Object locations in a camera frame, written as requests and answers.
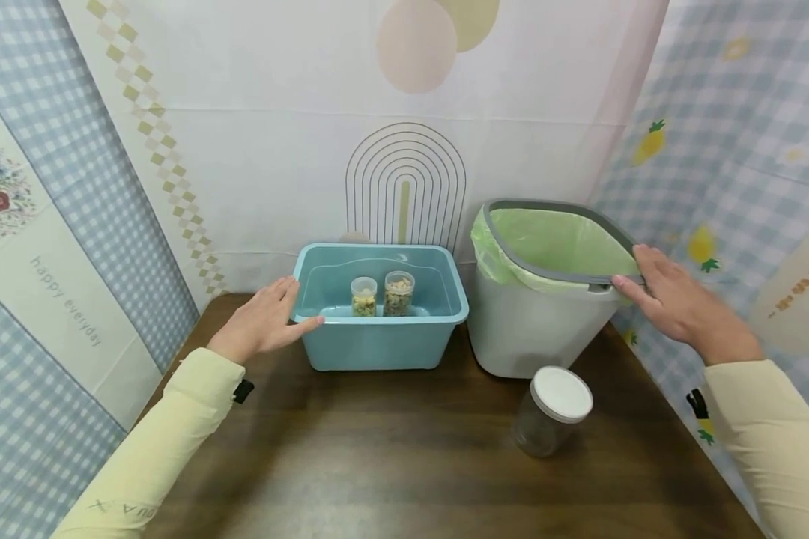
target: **jar of nuts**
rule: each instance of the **jar of nuts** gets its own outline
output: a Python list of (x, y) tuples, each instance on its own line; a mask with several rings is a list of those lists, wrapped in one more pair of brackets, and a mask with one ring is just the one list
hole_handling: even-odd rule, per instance
[(351, 282), (351, 313), (355, 317), (374, 317), (377, 314), (375, 297), (378, 282), (371, 277), (357, 277)]
[(408, 272), (389, 272), (384, 279), (384, 316), (406, 317), (410, 314), (414, 278)]

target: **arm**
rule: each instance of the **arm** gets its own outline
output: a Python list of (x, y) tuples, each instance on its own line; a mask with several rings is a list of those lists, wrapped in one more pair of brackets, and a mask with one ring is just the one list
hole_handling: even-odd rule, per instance
[(699, 353), (716, 436), (775, 537), (809, 538), (809, 407), (734, 311), (658, 249), (634, 249), (649, 295), (613, 283), (656, 329)]
[(228, 414), (245, 373), (205, 348), (190, 353), (53, 537), (140, 538), (183, 467)]
[(298, 290), (292, 277), (258, 290), (206, 349), (189, 354), (161, 401), (111, 455), (53, 538), (140, 538), (183, 467), (228, 415), (246, 373), (242, 365), (324, 323), (315, 317), (288, 325)]
[(716, 437), (777, 538), (809, 538), (809, 407), (773, 362), (704, 370)]

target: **gray trash can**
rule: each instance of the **gray trash can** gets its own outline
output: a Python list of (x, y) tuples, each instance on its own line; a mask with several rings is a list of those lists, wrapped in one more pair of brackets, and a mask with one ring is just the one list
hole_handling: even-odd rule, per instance
[(467, 327), (491, 374), (569, 368), (625, 300), (613, 275), (643, 284), (632, 239), (579, 204), (499, 199), (471, 229), (479, 271)]

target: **hand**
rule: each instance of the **hand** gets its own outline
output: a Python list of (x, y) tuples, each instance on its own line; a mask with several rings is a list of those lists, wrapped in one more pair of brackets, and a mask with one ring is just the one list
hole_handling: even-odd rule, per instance
[(236, 310), (210, 340), (207, 349), (243, 365), (256, 353), (278, 350), (317, 329), (324, 323), (323, 317), (288, 325), (298, 290), (299, 282), (293, 277), (264, 286)]
[(746, 323), (681, 265), (647, 245), (636, 245), (632, 251), (653, 295), (626, 277), (615, 275), (611, 283), (641, 308), (656, 329), (691, 345), (707, 365), (763, 359)]

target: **empty glass jar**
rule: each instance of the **empty glass jar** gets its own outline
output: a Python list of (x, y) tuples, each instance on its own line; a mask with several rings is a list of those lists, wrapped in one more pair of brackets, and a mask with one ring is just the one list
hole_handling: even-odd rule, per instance
[(584, 380), (564, 368), (543, 367), (522, 398), (512, 438), (524, 453), (545, 458), (561, 447), (592, 408), (593, 396)]

